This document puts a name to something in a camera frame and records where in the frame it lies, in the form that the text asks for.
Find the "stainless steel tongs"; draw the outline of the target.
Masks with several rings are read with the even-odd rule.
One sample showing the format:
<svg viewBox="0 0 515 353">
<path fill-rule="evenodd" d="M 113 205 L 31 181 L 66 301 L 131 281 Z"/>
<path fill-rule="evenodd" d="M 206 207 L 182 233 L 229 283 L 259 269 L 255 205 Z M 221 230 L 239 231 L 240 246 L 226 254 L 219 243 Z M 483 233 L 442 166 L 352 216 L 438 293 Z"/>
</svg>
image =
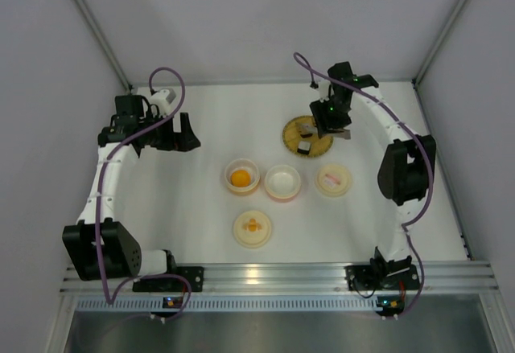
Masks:
<svg viewBox="0 0 515 353">
<path fill-rule="evenodd" d="M 344 140 L 350 140 L 351 139 L 351 132 L 348 129 L 344 129 L 344 130 L 341 130 L 341 131 L 331 132 L 327 136 L 333 137 L 333 138 L 343 138 Z M 319 138 L 317 132 L 314 133 L 310 137 L 304 137 L 304 138 L 311 138 L 311 137 Z"/>
</svg>

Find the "orange round food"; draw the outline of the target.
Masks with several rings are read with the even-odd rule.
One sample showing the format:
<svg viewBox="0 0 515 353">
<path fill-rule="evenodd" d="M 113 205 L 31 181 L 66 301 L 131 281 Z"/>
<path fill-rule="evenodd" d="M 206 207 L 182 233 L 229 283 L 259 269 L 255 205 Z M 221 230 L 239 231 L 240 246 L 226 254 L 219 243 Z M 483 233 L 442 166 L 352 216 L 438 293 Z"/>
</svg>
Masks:
<svg viewBox="0 0 515 353">
<path fill-rule="evenodd" d="M 230 175 L 230 182 L 237 188 L 248 187 L 252 183 L 252 175 L 245 169 L 235 170 Z"/>
</svg>

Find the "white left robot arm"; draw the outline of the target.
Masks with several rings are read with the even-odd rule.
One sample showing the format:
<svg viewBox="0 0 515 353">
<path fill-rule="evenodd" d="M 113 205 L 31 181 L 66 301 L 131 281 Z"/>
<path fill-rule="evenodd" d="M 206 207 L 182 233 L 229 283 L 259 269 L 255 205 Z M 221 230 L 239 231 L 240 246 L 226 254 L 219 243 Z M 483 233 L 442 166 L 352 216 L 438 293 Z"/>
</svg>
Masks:
<svg viewBox="0 0 515 353">
<path fill-rule="evenodd" d="M 145 251 L 123 223 L 126 195 L 141 152 L 188 152 L 200 147 L 187 113 L 180 130 L 173 126 L 175 91 L 163 88 L 149 97 L 115 98 L 115 114 L 97 136 L 97 169 L 76 224 L 64 228 L 62 240 L 78 277 L 99 281 L 175 273 L 171 251 Z"/>
</svg>

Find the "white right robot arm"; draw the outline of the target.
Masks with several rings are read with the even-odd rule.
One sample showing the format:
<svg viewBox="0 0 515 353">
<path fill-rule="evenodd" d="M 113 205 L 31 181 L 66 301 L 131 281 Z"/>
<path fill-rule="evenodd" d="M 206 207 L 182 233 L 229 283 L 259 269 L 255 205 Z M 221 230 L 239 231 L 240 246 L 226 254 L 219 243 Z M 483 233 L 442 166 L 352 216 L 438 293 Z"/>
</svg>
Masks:
<svg viewBox="0 0 515 353">
<path fill-rule="evenodd" d="M 377 250 L 387 261 L 412 257 L 410 228 L 426 213 L 433 195 L 436 143 L 401 121 L 382 96 L 371 75 L 357 76 L 348 62 L 334 64 L 327 74 L 311 71 L 311 88 L 319 98 L 310 104 L 317 134 L 350 135 L 351 124 L 365 123 L 383 150 L 377 185 L 391 215 L 381 220 Z"/>
</svg>

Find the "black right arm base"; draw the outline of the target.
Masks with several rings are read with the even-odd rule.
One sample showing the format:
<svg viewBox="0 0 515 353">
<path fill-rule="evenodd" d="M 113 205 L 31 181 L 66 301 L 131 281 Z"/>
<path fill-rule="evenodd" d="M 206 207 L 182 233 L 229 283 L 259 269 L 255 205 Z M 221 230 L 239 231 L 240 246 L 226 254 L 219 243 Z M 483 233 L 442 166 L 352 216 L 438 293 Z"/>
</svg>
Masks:
<svg viewBox="0 0 515 353">
<path fill-rule="evenodd" d="M 401 260 L 387 260 L 378 247 L 367 263 L 349 265 L 344 268 L 351 291 L 381 291 L 420 288 L 418 270 L 412 256 Z"/>
</svg>

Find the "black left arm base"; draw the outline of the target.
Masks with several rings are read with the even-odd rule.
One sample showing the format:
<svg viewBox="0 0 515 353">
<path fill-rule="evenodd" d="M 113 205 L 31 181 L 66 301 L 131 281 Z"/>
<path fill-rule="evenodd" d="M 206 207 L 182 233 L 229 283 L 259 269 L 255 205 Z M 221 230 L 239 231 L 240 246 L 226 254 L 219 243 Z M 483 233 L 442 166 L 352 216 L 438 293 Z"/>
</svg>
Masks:
<svg viewBox="0 0 515 353">
<path fill-rule="evenodd" d="M 135 293 L 198 293 L 203 291 L 204 267 L 179 265 L 175 271 L 178 277 L 162 274 L 161 277 L 144 277 L 132 286 Z"/>
</svg>

